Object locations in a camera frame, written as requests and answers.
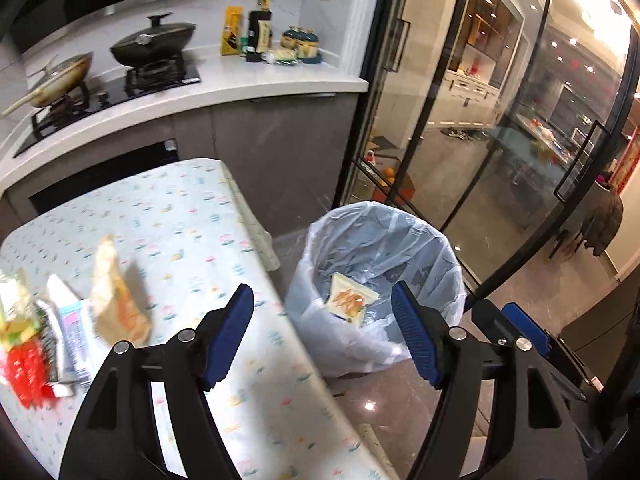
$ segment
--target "frying pan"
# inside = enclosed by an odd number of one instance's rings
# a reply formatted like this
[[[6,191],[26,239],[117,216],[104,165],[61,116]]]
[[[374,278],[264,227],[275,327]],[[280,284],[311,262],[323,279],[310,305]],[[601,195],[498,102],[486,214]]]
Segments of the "frying pan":
[[[39,79],[27,95],[2,112],[2,117],[7,117],[27,103],[35,108],[44,108],[68,94],[84,80],[93,58],[94,53],[88,52],[65,59],[53,67],[50,66],[51,61],[49,61],[42,69],[44,76]]]
[[[129,34],[111,47],[117,62],[139,68],[178,54],[191,40],[196,26],[193,23],[166,23],[160,20],[171,13],[149,16],[151,27]]]

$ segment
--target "blue gripper pad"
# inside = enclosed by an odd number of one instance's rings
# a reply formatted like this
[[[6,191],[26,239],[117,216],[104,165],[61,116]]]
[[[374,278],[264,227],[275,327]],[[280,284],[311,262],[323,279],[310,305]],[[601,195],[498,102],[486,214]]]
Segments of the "blue gripper pad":
[[[203,379],[213,387],[226,377],[254,313],[254,292],[244,283],[238,286],[226,304],[224,323],[212,339],[207,353]]]
[[[549,354],[551,350],[549,346],[549,338],[538,324],[533,321],[517,303],[507,303],[502,308],[502,314],[504,314],[504,317],[513,323],[524,337],[531,341],[542,357],[546,357]]]
[[[418,375],[430,382],[431,386],[440,384],[442,373],[438,370],[437,348],[424,327],[418,313],[420,306],[404,282],[398,282],[391,290],[391,309],[414,360]]]

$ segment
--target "white wall tile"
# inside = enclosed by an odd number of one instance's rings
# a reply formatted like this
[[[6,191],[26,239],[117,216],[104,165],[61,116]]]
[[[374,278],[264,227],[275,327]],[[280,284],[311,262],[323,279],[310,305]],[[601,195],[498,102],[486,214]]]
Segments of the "white wall tile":
[[[303,0],[300,25],[315,31],[320,48],[339,56],[350,8],[351,0]]]
[[[18,60],[0,70],[0,112],[6,110],[27,93],[24,67]],[[11,133],[20,120],[31,111],[29,105],[24,105],[6,119],[0,119],[0,144]]]
[[[0,70],[4,70],[9,65],[20,59],[20,51],[15,47],[11,37],[6,34],[0,43]]]
[[[320,48],[340,56],[350,8],[351,0],[303,0],[300,25],[316,32]]]
[[[277,38],[289,25],[300,20],[302,0],[270,0],[273,13],[273,36]],[[88,78],[99,76],[121,67],[113,58],[110,47],[121,38],[137,30],[148,27],[146,18],[152,14],[172,12],[165,22],[188,22],[196,24],[196,31],[187,46],[197,48],[220,43],[226,6],[244,7],[245,15],[257,7],[257,0],[167,0],[119,12],[67,34],[25,60],[27,73],[41,69],[57,55],[56,61],[62,61],[83,52],[94,53]],[[30,78],[32,85],[40,75]]]
[[[146,17],[161,14],[165,9],[166,2],[153,2],[95,20],[25,58],[26,73],[34,73],[43,68],[54,56],[54,62],[60,62],[84,52],[94,53],[89,78],[112,70],[119,64],[113,59],[110,47],[125,36],[148,27],[149,20]],[[33,85],[39,76],[30,78],[30,85]]]

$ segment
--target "floral tablecloth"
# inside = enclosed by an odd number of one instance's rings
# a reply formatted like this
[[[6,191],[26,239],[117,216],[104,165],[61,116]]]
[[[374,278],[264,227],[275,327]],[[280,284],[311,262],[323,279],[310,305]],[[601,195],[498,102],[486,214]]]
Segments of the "floral tablecloth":
[[[13,232],[0,267],[23,267],[33,292],[56,273],[86,298],[94,251],[106,234],[116,240],[122,272],[152,321],[149,344],[195,327],[206,311],[224,307],[240,283],[254,290],[254,316],[229,375],[207,394],[243,477],[386,478],[297,339],[266,273],[278,267],[270,236],[222,162],[176,162],[78,197]],[[166,464],[184,475],[164,389],[154,383],[152,391]],[[0,402],[56,478],[82,396],[25,410],[0,386]]]

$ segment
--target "white plastic trash bag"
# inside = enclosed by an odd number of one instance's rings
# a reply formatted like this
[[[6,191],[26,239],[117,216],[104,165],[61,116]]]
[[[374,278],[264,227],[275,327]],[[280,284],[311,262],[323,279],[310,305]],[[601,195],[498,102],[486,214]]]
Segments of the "white plastic trash bag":
[[[340,272],[380,297],[357,327],[324,307]],[[465,286],[447,238],[409,213],[378,202],[329,211],[309,227],[285,308],[325,377],[375,372],[410,358],[391,310],[391,288],[404,280],[418,302],[450,326],[462,318]]]

